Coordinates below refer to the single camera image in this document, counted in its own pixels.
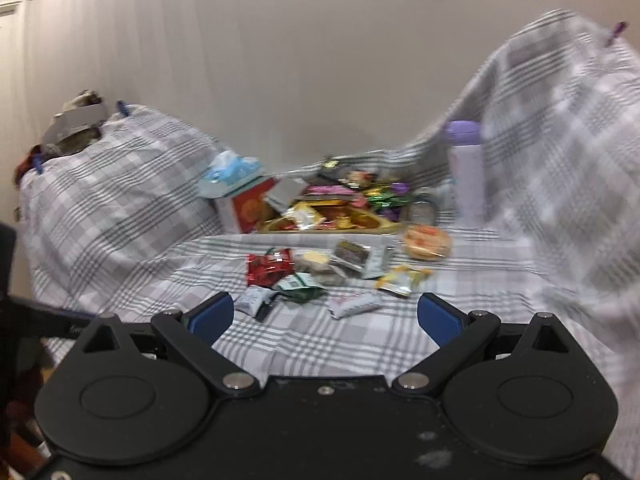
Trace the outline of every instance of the blue clothespin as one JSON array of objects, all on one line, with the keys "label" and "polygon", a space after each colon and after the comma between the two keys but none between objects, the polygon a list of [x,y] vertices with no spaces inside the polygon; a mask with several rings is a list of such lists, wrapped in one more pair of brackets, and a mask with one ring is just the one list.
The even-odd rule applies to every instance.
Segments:
[{"label": "blue clothespin", "polygon": [[116,101],[116,107],[118,111],[123,115],[123,117],[129,117],[131,114],[129,113],[129,109],[127,108],[127,104],[124,101]]},{"label": "blue clothespin", "polygon": [[41,153],[37,153],[31,157],[31,161],[33,162],[33,167],[36,169],[38,174],[44,173],[44,157]]}]

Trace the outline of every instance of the red box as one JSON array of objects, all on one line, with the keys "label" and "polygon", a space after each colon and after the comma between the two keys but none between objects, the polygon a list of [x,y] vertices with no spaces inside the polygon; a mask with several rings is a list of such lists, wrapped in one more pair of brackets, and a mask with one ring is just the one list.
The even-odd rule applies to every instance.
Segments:
[{"label": "red box", "polygon": [[233,193],[214,200],[226,234],[250,233],[262,215],[262,196],[276,181],[270,176],[252,180]]}]

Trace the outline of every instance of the red snack bag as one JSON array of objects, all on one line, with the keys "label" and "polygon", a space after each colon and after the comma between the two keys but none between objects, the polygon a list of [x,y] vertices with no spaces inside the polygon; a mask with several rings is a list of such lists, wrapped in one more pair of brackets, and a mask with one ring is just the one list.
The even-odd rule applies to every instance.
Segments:
[{"label": "red snack bag", "polygon": [[291,249],[271,250],[268,254],[249,254],[246,258],[246,284],[271,286],[293,274]]}]

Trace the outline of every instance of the blue gripper pad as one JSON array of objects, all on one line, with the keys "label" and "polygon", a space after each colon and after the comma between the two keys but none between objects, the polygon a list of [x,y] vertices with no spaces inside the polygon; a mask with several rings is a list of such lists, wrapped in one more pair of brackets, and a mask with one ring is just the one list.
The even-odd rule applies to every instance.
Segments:
[{"label": "blue gripper pad", "polygon": [[234,300],[219,292],[182,315],[182,324],[193,335],[213,345],[234,321]]},{"label": "blue gripper pad", "polygon": [[468,316],[431,292],[418,300],[418,325],[443,347],[468,325]]}]

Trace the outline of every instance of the purple bottle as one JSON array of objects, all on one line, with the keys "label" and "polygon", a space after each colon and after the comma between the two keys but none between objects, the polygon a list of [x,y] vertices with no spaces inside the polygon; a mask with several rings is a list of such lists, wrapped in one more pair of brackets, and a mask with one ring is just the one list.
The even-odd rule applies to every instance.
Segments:
[{"label": "purple bottle", "polygon": [[480,124],[473,121],[451,121],[447,125],[446,136],[458,224],[463,227],[482,227],[486,200]]}]

